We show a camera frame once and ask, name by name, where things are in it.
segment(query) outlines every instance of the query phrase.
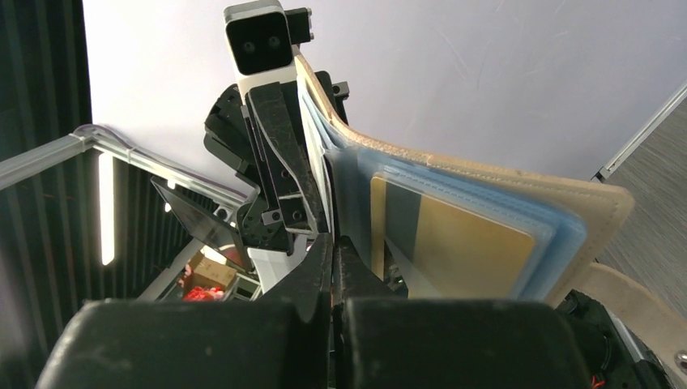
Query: camera lens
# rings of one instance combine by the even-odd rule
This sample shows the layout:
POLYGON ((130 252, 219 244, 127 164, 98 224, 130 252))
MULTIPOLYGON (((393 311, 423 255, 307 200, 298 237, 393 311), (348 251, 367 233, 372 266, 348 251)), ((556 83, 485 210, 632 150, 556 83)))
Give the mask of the camera lens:
POLYGON ((255 44, 253 42, 246 42, 243 44, 243 51, 248 54, 255 53, 255 44))
POLYGON ((278 48, 279 45, 281 44, 281 41, 280 41, 279 38, 276 37, 276 36, 270 36, 270 37, 267 39, 267 44, 268 44, 271 48, 276 49, 276 48, 278 48))

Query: black camera face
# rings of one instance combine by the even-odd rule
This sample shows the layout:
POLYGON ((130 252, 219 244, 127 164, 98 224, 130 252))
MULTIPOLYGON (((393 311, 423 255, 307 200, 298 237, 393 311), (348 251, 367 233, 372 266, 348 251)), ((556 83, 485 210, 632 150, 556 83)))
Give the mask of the black camera face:
POLYGON ((243 75, 279 69, 293 60, 286 17, 279 12, 233 21, 227 37, 243 75))

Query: wooden floor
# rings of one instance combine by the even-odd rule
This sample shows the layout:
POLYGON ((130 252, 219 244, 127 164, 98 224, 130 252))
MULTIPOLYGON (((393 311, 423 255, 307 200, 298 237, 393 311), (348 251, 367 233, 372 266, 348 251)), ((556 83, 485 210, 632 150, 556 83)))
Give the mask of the wooden floor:
POLYGON ((637 204, 599 262, 687 318, 687 100, 606 182, 630 190, 637 204))

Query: gold card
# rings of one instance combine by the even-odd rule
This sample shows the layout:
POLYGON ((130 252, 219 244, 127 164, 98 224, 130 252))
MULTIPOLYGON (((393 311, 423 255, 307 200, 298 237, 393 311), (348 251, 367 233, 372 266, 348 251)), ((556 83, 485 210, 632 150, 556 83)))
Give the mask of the gold card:
MULTIPOLYGON (((375 274, 383 274, 386 239, 443 297, 508 297, 536 245, 527 232, 378 175, 370 181, 370 220, 375 274)), ((421 295, 411 284, 408 292, 421 295)))

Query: beige wallet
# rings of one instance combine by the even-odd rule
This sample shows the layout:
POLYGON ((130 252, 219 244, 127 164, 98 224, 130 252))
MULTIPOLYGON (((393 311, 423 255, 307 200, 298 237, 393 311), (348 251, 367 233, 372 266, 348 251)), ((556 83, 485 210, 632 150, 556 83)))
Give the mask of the beige wallet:
POLYGON ((634 206, 634 200, 626 189, 485 165, 370 138, 353 130, 338 117, 313 69, 300 51, 294 49, 297 73, 305 79, 315 104, 325 119, 348 141, 417 165, 485 182, 490 186, 570 210, 579 216, 587 225, 587 239, 546 302, 557 306, 573 288, 588 294, 620 318, 683 380, 687 378, 673 361, 679 350, 687 350, 687 321, 628 277, 609 267, 593 263, 595 256, 621 227, 634 206))

